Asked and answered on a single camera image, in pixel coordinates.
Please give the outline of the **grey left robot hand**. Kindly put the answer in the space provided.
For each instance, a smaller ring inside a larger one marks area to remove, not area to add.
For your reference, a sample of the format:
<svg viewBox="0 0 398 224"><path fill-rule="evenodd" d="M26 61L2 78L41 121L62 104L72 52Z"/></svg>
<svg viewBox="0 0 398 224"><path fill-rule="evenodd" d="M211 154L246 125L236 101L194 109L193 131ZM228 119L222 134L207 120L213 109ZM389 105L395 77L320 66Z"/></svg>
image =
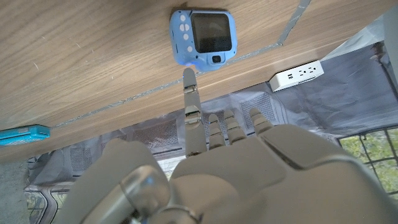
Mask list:
<svg viewBox="0 0 398 224"><path fill-rule="evenodd" d="M232 111L201 118L183 71L186 158L166 177L141 142L113 139L73 184L59 223L396 223L376 177L342 148L257 109L247 136Z"/></svg>

